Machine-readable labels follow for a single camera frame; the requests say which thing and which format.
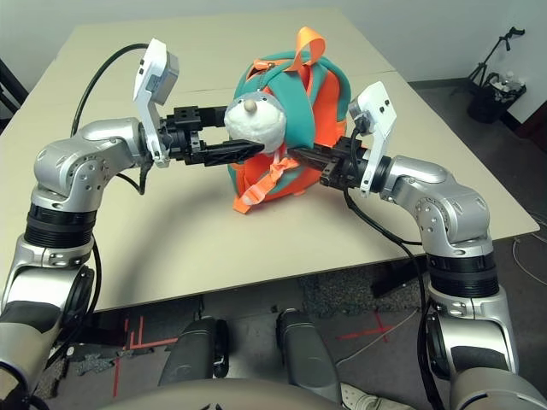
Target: teal strap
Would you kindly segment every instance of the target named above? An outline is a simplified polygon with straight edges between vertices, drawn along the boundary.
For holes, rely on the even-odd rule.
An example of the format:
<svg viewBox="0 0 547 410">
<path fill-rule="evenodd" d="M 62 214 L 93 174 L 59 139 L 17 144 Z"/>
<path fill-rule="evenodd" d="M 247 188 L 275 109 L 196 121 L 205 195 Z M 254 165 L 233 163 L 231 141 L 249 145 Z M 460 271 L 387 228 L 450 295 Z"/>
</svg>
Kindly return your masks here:
<svg viewBox="0 0 547 410">
<path fill-rule="evenodd" d="M 312 148 L 315 140 L 314 113 L 300 75 L 293 72 L 278 73 L 269 80 L 268 87 L 285 109 L 287 147 Z"/>
</svg>

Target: shoe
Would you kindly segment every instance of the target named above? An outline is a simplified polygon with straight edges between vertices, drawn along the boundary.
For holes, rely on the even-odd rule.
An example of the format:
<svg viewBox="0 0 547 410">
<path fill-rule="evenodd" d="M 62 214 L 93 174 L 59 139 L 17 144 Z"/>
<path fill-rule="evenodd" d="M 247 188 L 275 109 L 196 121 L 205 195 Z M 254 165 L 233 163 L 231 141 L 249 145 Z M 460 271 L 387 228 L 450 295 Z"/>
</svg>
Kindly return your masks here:
<svg viewBox="0 0 547 410">
<path fill-rule="evenodd" d="M 365 393 L 350 384 L 340 383 L 340 389 L 342 402 L 349 410 L 414 410 L 406 404 Z"/>
</svg>

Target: black cable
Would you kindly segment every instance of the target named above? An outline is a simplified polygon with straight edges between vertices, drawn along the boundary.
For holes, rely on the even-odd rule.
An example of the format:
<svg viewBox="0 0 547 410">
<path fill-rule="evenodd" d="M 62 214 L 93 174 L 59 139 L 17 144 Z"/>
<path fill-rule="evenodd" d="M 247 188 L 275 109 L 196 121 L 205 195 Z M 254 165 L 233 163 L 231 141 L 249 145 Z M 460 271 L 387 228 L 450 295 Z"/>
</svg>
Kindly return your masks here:
<svg viewBox="0 0 547 410">
<path fill-rule="evenodd" d="M 357 134 L 359 133 L 359 130 L 357 127 L 353 129 L 353 132 L 351 133 L 351 142 L 350 142 L 350 161 L 351 161 L 351 168 L 354 171 L 356 180 L 359 179 L 359 168 L 357 166 Z M 351 198 L 350 194 L 348 193 L 348 190 L 346 189 L 344 191 L 344 198 L 346 201 L 346 204 L 348 205 L 348 208 L 353 210 L 357 214 L 359 218 L 367 222 L 370 226 L 372 226 L 376 231 L 380 232 L 382 235 L 387 237 L 389 240 L 393 242 L 399 242 L 404 243 L 407 245 L 421 245 L 421 242 L 417 241 L 407 241 L 406 239 L 402 239 L 401 237 L 397 236 L 393 232 L 385 229 L 382 225 L 380 225 L 378 222 L 373 220 L 370 216 L 364 213 L 362 209 L 360 209 L 353 199 Z"/>
<path fill-rule="evenodd" d="M 359 167 L 357 166 L 357 134 L 359 133 L 359 130 L 357 127 L 353 129 L 351 132 L 351 140 L 350 140 L 350 161 L 351 161 L 351 169 L 353 169 L 353 173 L 355 175 L 356 181 L 359 180 Z"/>
<path fill-rule="evenodd" d="M 405 245 L 421 245 L 421 242 L 407 241 L 406 239 L 402 239 L 401 237 L 397 236 L 396 234 L 389 231 L 388 229 L 385 229 L 382 225 L 380 225 L 378 222 L 373 220 L 370 216 L 365 214 L 363 210 L 357 206 L 355 201 L 353 201 L 353 198 L 350 196 L 350 193 L 348 192 L 347 188 L 344 189 L 344 199 L 349 209 L 355 212 L 359 218 L 367 222 L 367 224 L 369 224 L 376 231 L 378 231 L 379 233 L 387 237 L 390 241 L 395 243 L 405 244 Z"/>
<path fill-rule="evenodd" d="M 351 161 L 352 161 L 352 167 L 354 170 L 356 169 L 356 164 L 357 164 L 355 140 L 356 140 L 356 129 L 354 129 L 354 131 L 351 133 L 351 145 L 350 145 Z M 418 285 L 420 287 L 420 305 L 421 305 L 421 319 L 420 319 L 420 326 L 418 328 L 418 337 L 416 340 L 416 353 L 418 356 L 418 364 L 420 367 L 421 379 L 422 379 L 422 383 L 424 384 L 424 390 L 426 391 L 427 399 L 431 403 L 434 410 L 444 410 L 443 401 L 441 400 L 440 395 L 438 393 L 437 385 L 435 384 L 435 380 L 433 379 L 433 375 L 429 368 L 429 359 L 427 357 L 426 319 L 427 319 L 427 312 L 429 311 L 429 308 L 431 306 L 431 300 L 429 301 L 426 300 L 426 286 L 424 283 L 423 272 L 418 266 L 418 262 L 415 256 L 405 246 L 405 244 L 421 244 L 421 243 L 404 241 L 403 239 L 401 239 L 394 233 L 386 230 L 382 225 L 380 225 L 378 222 L 370 218 L 368 215 L 366 215 L 353 201 L 353 198 L 351 198 L 347 187 L 344 189 L 344 199 L 348 208 L 351 209 L 360 219 L 364 220 L 367 224 L 372 226 L 376 231 L 381 233 L 384 237 L 386 237 L 387 239 L 392 241 L 394 244 L 396 244 L 399 248 L 401 248 L 404 251 L 404 253 L 407 254 L 407 256 L 410 258 L 412 265 L 414 266 L 414 269 L 416 270 L 416 274 L 418 276 Z"/>
<path fill-rule="evenodd" d="M 78 131 L 79 119 L 81 118 L 82 112 L 84 111 L 85 103 L 87 103 L 87 99 L 89 98 L 89 95 L 91 94 L 91 91 L 93 90 L 93 87 L 95 87 L 95 84 L 101 78 L 101 75 L 103 75 L 103 73 L 106 71 L 106 69 L 114 61 L 116 61 L 119 57 L 123 56 L 127 52 L 132 51 L 132 50 L 147 49 L 147 48 L 148 48 L 148 44 L 146 44 L 146 43 L 136 43 L 136 44 L 127 45 L 126 47 L 123 47 L 122 49 L 119 49 L 118 51 L 116 51 L 112 56 L 109 57 L 109 59 L 107 61 L 105 61 L 103 63 L 103 65 L 97 70 L 95 75 L 93 75 L 93 78 L 91 78 L 91 81 L 89 82 L 89 84 L 85 88 L 84 94 L 82 95 L 82 97 L 79 100 L 78 107 L 76 108 L 76 113 L 74 114 L 74 119 L 72 121 L 72 128 L 70 130 L 70 137 L 72 137 Z M 116 175 L 116 177 L 119 177 L 119 178 L 125 180 L 126 182 L 131 184 L 131 186 L 133 188 L 135 188 L 140 195 L 143 195 L 144 194 L 144 187 L 143 187 L 144 184 L 142 184 L 142 180 L 143 180 L 142 175 L 143 174 L 141 173 L 141 186 L 139 186 L 135 181 L 133 181 L 131 178 L 127 177 L 123 173 L 118 173 Z"/>
<path fill-rule="evenodd" d="M 136 43 L 136 44 L 127 45 L 123 47 L 122 49 L 119 49 L 118 51 L 116 51 L 112 56 L 109 57 L 107 61 L 103 63 L 103 65 L 97 70 L 97 72 L 91 79 L 90 83 L 85 88 L 84 95 L 79 100 L 78 107 L 76 108 L 76 114 L 74 115 L 74 119 L 72 121 L 72 129 L 70 132 L 70 137 L 72 137 L 78 131 L 79 118 L 82 115 L 82 111 L 84 111 L 84 106 L 85 106 L 85 103 L 87 102 L 87 98 L 89 98 L 89 95 L 91 94 L 91 90 L 93 90 L 93 87 L 101 78 L 101 75 L 103 75 L 106 69 L 110 66 L 110 64 L 112 64 L 119 57 L 123 56 L 129 51 L 138 50 L 138 49 L 147 49 L 147 48 L 148 48 L 148 44 L 146 43 Z"/>
<path fill-rule="evenodd" d="M 101 284 L 103 282 L 103 265 L 101 264 L 101 255 L 99 254 L 99 248 L 97 246 L 97 241 L 95 240 L 95 237 L 93 237 L 92 252 L 93 252 L 93 259 L 95 260 L 95 290 L 93 291 L 93 297 L 91 299 L 91 303 L 87 309 L 87 312 L 85 313 L 84 318 L 82 318 L 82 320 L 78 323 L 78 325 L 68 334 L 65 341 L 62 343 L 61 346 L 59 346 L 59 348 L 55 351 L 55 353 L 50 356 L 44 369 L 47 369 L 48 367 L 50 367 L 53 363 L 56 362 L 57 359 L 59 359 L 59 357 L 61 357 L 63 354 L 67 352 L 68 347 L 70 346 L 70 343 L 82 331 L 84 323 L 91 321 L 91 316 L 93 315 L 93 312 L 95 311 L 95 307 L 97 306 L 97 301 L 99 299 L 99 294 L 101 292 Z"/>
<path fill-rule="evenodd" d="M 37 410 L 50 410 L 50 408 L 45 403 L 45 401 L 43 401 L 36 395 L 31 396 L 30 400 L 28 401 L 28 404 L 30 404 L 31 406 L 34 406 Z"/>
</svg>

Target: plush toy head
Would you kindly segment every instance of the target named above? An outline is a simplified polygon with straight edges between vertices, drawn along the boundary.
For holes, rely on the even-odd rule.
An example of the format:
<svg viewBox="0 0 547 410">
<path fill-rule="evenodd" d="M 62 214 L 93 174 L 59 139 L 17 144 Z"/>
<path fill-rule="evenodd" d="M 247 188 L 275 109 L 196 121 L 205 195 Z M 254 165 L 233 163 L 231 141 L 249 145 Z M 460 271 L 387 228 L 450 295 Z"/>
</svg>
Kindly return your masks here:
<svg viewBox="0 0 547 410">
<path fill-rule="evenodd" d="M 272 154 L 285 138 L 285 111 L 279 101 L 262 91 L 248 92 L 232 101 L 224 114 L 224 125 L 232 139 L 264 144 Z"/>
</svg>

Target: white wall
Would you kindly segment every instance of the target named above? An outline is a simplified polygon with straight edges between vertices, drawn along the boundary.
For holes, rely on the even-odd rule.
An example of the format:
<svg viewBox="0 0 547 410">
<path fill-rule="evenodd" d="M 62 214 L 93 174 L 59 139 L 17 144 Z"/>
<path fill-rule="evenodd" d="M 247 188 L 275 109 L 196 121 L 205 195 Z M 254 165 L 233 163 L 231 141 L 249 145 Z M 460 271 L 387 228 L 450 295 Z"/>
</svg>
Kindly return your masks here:
<svg viewBox="0 0 547 410">
<path fill-rule="evenodd" d="M 512 1 L 0 0 L 0 56 L 31 90 L 78 24 L 333 5 L 406 80 L 457 78 L 504 29 Z"/>
<path fill-rule="evenodd" d="M 489 69 L 498 73 L 512 71 L 523 78 L 527 92 L 509 109 L 520 122 L 547 100 L 547 2 L 526 0 L 513 4 L 506 18 L 506 30 L 525 28 L 521 38 L 512 38 L 511 51 L 500 46 L 489 61 Z"/>
</svg>

